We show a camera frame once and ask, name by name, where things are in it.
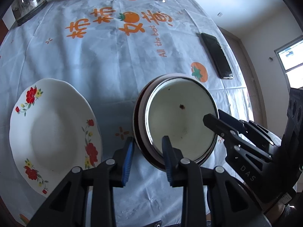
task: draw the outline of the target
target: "white plate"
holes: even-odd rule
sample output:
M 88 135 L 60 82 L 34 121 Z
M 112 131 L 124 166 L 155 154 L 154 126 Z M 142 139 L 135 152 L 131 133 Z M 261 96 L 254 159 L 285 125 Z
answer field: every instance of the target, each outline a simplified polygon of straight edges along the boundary
M 102 142 L 94 113 L 69 83 L 41 79 L 14 106 L 9 141 L 28 184 L 48 196 L 74 167 L 101 162 Z

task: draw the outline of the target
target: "white tablecloth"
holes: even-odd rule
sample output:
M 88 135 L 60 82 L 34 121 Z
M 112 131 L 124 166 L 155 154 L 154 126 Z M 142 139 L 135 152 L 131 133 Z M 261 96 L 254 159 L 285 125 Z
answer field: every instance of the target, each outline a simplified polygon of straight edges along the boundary
M 202 32 L 219 40 L 233 80 L 218 77 L 201 43 Z M 9 120 L 20 94 L 41 78 L 67 81 L 88 100 L 100 126 L 103 160 L 112 157 L 131 135 L 140 91 L 166 73 L 192 75 L 197 69 L 199 73 L 202 64 L 208 75 L 203 85 L 218 108 L 237 119 L 253 119 L 234 54 L 194 0 L 48 0 L 34 18 L 11 28 L 0 56 L 0 195 L 22 224 L 20 214 L 30 219 L 44 197 L 27 184 L 15 166 Z M 205 81 L 205 72 L 202 75 L 204 78 L 195 76 Z M 225 155 L 219 139 L 204 166 L 223 165 L 234 176 Z M 137 148 L 129 182 L 114 190 L 114 201 L 118 227 L 181 221 L 182 188 L 171 188 L 166 174 L 150 165 Z

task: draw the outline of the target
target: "window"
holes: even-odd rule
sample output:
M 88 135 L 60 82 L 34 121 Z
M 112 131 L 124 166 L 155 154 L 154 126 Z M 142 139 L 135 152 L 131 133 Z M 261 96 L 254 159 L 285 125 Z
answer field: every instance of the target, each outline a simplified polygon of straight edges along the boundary
M 303 87 L 303 36 L 275 50 L 290 87 Z

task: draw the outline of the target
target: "metal kettle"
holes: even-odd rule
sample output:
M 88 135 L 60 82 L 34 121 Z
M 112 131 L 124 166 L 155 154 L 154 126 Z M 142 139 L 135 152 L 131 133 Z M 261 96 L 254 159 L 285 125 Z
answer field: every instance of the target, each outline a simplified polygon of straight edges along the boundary
M 14 0 L 12 10 L 18 26 L 34 17 L 46 4 L 46 0 Z

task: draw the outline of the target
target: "smartphone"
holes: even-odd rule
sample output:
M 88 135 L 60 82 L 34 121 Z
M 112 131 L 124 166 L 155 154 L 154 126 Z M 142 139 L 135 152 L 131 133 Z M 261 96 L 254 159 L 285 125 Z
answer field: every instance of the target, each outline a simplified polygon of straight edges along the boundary
M 211 35 L 201 33 L 202 39 L 209 50 L 209 53 L 214 61 L 220 78 L 233 79 L 234 75 L 230 69 L 226 56 L 218 42 L 218 40 Z

